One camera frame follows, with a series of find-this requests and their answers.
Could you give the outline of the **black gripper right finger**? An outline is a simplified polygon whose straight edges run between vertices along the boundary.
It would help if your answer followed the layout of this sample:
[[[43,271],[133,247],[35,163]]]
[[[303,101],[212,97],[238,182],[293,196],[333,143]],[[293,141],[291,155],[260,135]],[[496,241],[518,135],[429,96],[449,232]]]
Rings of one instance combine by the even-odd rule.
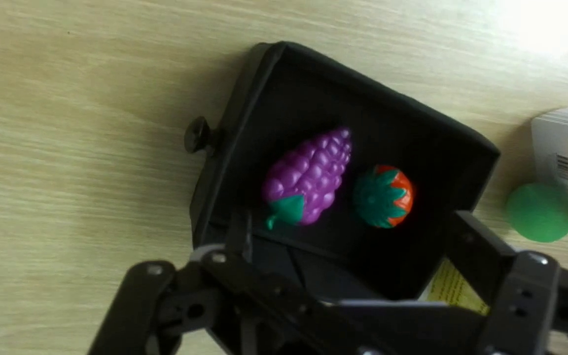
[[[536,251],[514,251],[469,212],[449,220],[447,259],[488,307],[477,355],[548,355],[568,338],[568,271]]]

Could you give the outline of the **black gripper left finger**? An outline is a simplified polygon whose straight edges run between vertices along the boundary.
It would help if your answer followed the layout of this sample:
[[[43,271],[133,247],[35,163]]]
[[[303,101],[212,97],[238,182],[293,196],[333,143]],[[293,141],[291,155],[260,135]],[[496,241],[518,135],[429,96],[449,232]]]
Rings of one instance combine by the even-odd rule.
[[[236,212],[220,243],[201,245],[183,269],[133,265],[122,279],[88,355],[175,355],[206,330],[230,355],[329,355],[329,312],[297,287],[252,265],[252,214]]]

